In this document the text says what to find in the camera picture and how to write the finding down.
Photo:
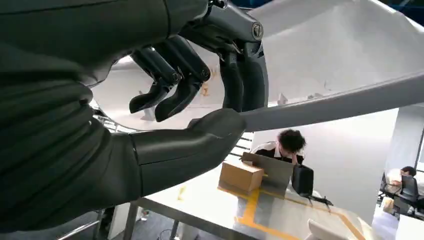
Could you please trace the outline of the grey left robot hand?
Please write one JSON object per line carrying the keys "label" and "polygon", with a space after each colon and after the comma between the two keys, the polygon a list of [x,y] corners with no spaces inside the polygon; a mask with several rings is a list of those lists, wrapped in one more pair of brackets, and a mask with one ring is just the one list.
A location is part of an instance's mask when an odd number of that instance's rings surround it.
{"label": "grey left robot hand", "polygon": [[87,212],[137,200],[218,166],[246,128],[236,94],[186,129],[112,134],[93,117],[91,87],[119,57],[185,37],[199,23],[243,42],[242,111],[266,107],[255,22],[209,0],[3,0],[0,3],[0,210]]}

